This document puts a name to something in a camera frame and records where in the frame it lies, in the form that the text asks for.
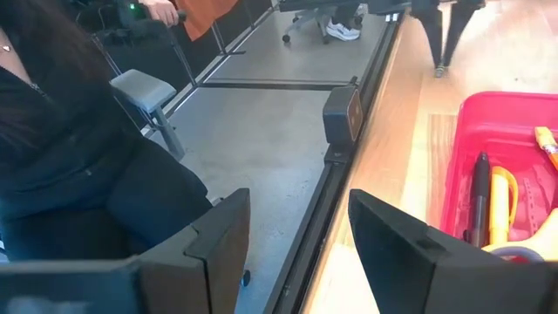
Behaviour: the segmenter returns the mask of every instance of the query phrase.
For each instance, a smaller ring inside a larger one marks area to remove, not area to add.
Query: black pants
[[[125,258],[205,214],[207,193],[194,173],[146,140],[105,195],[2,222],[0,233],[11,261]]]
[[[349,3],[337,6],[335,16],[333,16],[333,24],[343,24],[346,27],[350,26],[351,19],[355,16],[360,3]]]

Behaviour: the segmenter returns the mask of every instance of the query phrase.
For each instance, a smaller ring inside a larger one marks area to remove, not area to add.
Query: wooden desk
[[[443,7],[446,27],[448,9]],[[406,18],[303,312],[378,313],[350,232],[351,188],[439,225],[462,101],[482,91],[558,92],[557,64],[555,0],[489,2],[473,16],[452,68],[438,79],[419,22]]]

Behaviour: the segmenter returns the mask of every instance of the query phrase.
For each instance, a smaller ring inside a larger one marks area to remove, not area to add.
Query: woman
[[[0,234],[10,260],[126,257],[211,203],[127,118],[55,2],[0,0]]]

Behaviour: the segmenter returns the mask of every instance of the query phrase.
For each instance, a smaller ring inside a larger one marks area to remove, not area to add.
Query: metal frame
[[[386,18],[383,36],[372,54],[359,86],[364,116],[371,114],[384,69],[398,33],[402,14]],[[310,200],[301,227],[287,254],[264,313],[297,313],[302,309],[314,270],[322,254],[337,203],[354,160],[362,130],[353,147],[330,146],[324,158],[322,176]]]

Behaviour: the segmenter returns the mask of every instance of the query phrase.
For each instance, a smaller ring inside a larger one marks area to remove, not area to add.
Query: red basket
[[[459,111],[440,229],[463,238],[469,228],[474,163],[488,153],[492,166],[508,169],[519,185],[519,202],[509,240],[529,238],[558,206],[558,172],[537,146],[536,126],[558,134],[558,95],[483,92]]]

